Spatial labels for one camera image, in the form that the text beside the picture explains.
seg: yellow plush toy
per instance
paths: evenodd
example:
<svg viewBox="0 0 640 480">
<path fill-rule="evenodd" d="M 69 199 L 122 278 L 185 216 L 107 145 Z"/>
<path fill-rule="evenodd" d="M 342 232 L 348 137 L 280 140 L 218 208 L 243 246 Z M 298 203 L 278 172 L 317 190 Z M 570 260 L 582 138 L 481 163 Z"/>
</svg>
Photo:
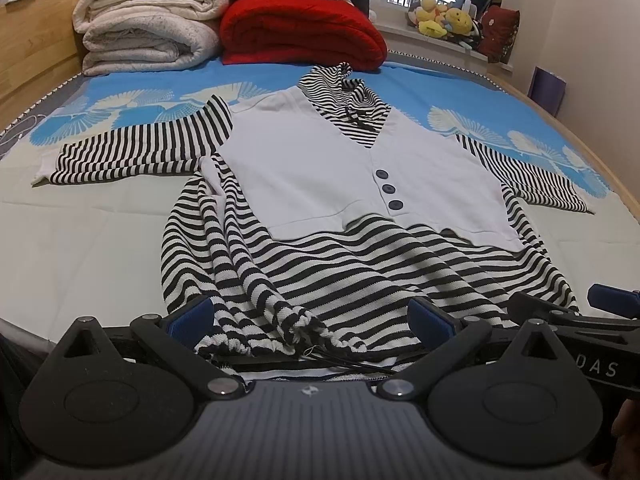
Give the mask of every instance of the yellow plush toy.
<svg viewBox="0 0 640 480">
<path fill-rule="evenodd" d="M 422 22 L 437 22 L 442 26 L 446 4 L 439 4 L 437 0 L 421 0 L 420 6 L 408 13 L 409 20 L 416 26 Z"/>
<path fill-rule="evenodd" d="M 444 24 L 442 24 L 449 32 L 468 36 L 471 34 L 474 26 L 471 23 L 471 16 L 464 10 L 453 7 L 444 14 Z"/>
<path fill-rule="evenodd" d="M 430 38 L 443 38 L 447 35 L 447 30 L 434 20 L 418 23 L 418 30 Z"/>
</svg>

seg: wooden headboard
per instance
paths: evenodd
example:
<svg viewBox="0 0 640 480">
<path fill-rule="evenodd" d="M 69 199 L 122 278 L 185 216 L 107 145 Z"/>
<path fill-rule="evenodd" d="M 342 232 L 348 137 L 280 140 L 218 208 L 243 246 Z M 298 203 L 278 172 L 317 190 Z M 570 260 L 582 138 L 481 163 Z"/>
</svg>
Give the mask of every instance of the wooden headboard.
<svg viewBox="0 0 640 480">
<path fill-rule="evenodd" d="M 71 25 L 78 0 L 20 0 L 0 7 L 0 130 L 80 72 L 84 51 Z"/>
</svg>

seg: blue gripper pad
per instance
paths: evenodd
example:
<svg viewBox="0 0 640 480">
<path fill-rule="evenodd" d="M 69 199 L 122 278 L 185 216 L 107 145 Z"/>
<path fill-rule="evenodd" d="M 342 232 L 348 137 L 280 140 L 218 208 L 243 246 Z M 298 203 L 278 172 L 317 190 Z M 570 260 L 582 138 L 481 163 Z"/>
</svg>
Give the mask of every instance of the blue gripper pad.
<svg viewBox="0 0 640 480">
<path fill-rule="evenodd" d="M 456 335 L 455 320 L 424 298 L 409 301 L 406 316 L 411 332 L 430 351 Z"/>
<path fill-rule="evenodd" d="M 587 301 L 593 308 L 635 319 L 640 317 L 640 291 L 624 290 L 595 283 L 587 293 Z"/>
<path fill-rule="evenodd" d="M 175 340 L 193 349 L 204 336 L 210 334 L 215 313 L 210 298 L 200 296 L 165 318 L 164 329 Z"/>
</svg>

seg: mattress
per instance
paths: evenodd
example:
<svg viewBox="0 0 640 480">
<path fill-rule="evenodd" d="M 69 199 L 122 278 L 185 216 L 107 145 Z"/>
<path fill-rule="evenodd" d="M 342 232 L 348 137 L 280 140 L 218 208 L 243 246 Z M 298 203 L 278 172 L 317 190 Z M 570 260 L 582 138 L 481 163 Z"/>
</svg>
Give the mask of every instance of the mattress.
<svg viewBox="0 0 640 480">
<path fill-rule="evenodd" d="M 64 142 L 110 128 L 191 114 L 215 93 L 234 104 L 294 85 L 310 67 L 222 66 L 92 78 L 19 140 L 0 161 L 0 332 L 46 351 L 78 316 L 103 326 L 165 315 L 160 283 L 162 231 L 185 176 L 136 176 L 84 186 L 31 187 L 40 157 Z M 581 311 L 593 283 L 638 288 L 640 225 L 619 197 L 530 108 L 455 74 L 388 63 L 354 73 L 423 126 L 474 137 L 506 155 L 559 172 L 595 214 L 524 205 Z"/>
</svg>

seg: stuffed toy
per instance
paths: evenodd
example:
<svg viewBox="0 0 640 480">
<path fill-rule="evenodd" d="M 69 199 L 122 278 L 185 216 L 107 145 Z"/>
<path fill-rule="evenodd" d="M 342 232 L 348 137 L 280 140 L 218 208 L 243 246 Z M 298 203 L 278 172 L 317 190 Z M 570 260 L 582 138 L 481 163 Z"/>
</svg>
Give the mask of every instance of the stuffed toy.
<svg viewBox="0 0 640 480">
<path fill-rule="evenodd" d="M 469 36 L 474 30 L 471 16 L 464 10 L 453 7 L 444 13 L 444 24 L 449 32 L 459 36 Z"/>
<path fill-rule="evenodd" d="M 421 22 L 436 22 L 440 26 L 444 23 L 444 14 L 447 12 L 446 4 L 439 4 L 437 0 L 421 0 L 420 5 L 409 10 L 409 21 L 418 27 Z"/>
<path fill-rule="evenodd" d="M 418 30 L 430 38 L 444 38 L 448 34 L 446 28 L 442 28 L 439 23 L 433 20 L 418 23 Z"/>
<path fill-rule="evenodd" d="M 467 50 L 478 50 L 478 45 L 480 45 L 480 41 L 482 41 L 482 25 L 476 22 L 476 20 L 471 20 L 471 27 L 471 32 L 468 35 L 449 33 L 447 35 L 447 41 L 457 43 Z"/>
</svg>

